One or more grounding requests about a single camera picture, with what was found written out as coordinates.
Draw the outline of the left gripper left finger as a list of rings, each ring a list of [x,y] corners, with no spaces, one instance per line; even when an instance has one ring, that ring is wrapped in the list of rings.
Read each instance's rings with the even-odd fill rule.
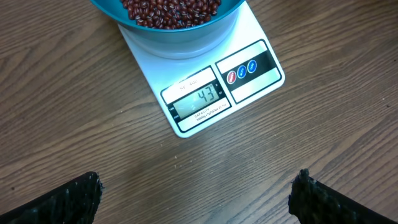
[[[30,202],[1,215],[3,224],[92,224],[103,184],[87,172]]]

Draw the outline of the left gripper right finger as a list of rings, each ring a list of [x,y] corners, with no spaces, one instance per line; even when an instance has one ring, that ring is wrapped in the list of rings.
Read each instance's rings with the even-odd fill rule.
[[[397,224],[313,179],[308,169],[293,180],[288,206],[301,224]]]

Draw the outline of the white digital kitchen scale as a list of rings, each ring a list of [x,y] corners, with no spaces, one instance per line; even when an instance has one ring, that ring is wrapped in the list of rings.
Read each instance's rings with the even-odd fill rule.
[[[249,4],[243,1],[217,38],[172,46],[120,28],[177,136],[188,138],[278,89],[285,74]]]

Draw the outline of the blue bowl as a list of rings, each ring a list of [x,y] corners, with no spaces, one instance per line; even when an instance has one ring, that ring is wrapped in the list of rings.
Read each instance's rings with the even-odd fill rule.
[[[202,37],[218,37],[228,32],[238,17],[238,8],[243,0],[226,0],[221,2],[221,9],[213,20],[192,28],[177,30],[160,30],[138,26],[130,20],[119,1],[91,0],[91,3],[100,11],[116,21],[121,28],[144,39],[162,43],[188,42]]]

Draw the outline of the red beans in bowl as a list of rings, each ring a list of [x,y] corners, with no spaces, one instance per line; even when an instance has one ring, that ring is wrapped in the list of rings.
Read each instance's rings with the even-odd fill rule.
[[[152,29],[186,29],[210,22],[221,0],[121,0],[128,18]]]

